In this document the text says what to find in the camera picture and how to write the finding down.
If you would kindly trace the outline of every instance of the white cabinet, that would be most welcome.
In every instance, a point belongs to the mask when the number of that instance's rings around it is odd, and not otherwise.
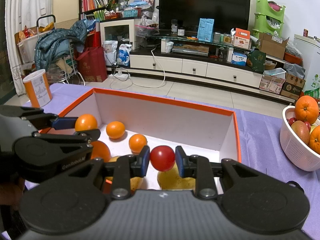
[[[125,43],[131,44],[132,49],[136,47],[134,25],[139,19],[111,20],[100,23],[101,45],[104,41],[118,41],[118,48],[123,39],[129,39]]]
[[[172,57],[156,57],[154,60],[152,56],[144,55],[130,55],[131,68],[143,68],[150,70],[162,70],[182,73],[182,59]]]
[[[215,63],[208,63],[206,77],[258,88],[262,74]]]
[[[182,60],[182,73],[203,76],[207,73],[207,62],[190,59]]]

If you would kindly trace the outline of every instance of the tile floor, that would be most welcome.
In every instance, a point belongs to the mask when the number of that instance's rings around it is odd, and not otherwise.
[[[131,80],[119,81],[112,78],[107,78],[104,82],[87,82],[86,85],[92,87],[127,90],[131,92],[143,92],[159,96],[170,96],[182,99],[188,99],[198,102],[204,102],[219,106],[242,109],[265,114],[277,118],[282,117],[282,110],[287,106],[273,101],[269,101],[254,96],[243,95],[235,92],[229,92],[216,88],[202,87],[179,82],[165,81],[162,85],[162,80],[131,77]],[[21,106],[28,101],[26,95],[18,97],[15,95],[5,104]]]

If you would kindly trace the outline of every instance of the white drawer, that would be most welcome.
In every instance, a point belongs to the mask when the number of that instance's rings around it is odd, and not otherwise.
[[[152,56],[144,55],[131,55],[130,66],[132,68],[144,68],[153,70],[171,71],[171,72],[182,72],[182,59],[181,58],[168,58],[168,57],[156,57],[154,60]]]
[[[207,72],[207,62],[183,59],[182,61],[182,73],[204,76]]]
[[[258,88],[262,74],[240,70],[229,66],[208,63],[206,77],[239,83]]]

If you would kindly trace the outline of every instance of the jar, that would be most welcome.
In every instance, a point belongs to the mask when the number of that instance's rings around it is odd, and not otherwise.
[[[224,48],[224,47],[220,47],[219,48],[219,61],[223,61],[224,59],[227,59],[227,52],[228,52],[228,49],[227,48]]]
[[[214,43],[220,43],[220,33],[214,33],[213,34],[213,42]]]
[[[171,34],[176,36],[178,33],[178,20],[171,20]]]
[[[178,28],[178,36],[184,36],[185,35],[185,28],[184,27],[179,27]]]
[[[223,43],[224,44],[231,44],[231,35],[230,34],[224,34],[223,35]]]

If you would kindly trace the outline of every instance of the purple tablecloth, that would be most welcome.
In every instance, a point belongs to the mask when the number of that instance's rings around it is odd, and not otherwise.
[[[50,90],[53,99],[43,107],[46,113],[60,113],[71,102],[90,90],[91,87],[68,84],[53,84]],[[285,156],[279,142],[279,133],[282,120],[279,118],[256,114],[244,110],[216,106],[236,112],[242,163],[283,182],[294,180],[304,189],[310,201],[310,213],[303,226],[303,230],[313,239],[320,240],[320,171],[307,172],[292,164]]]

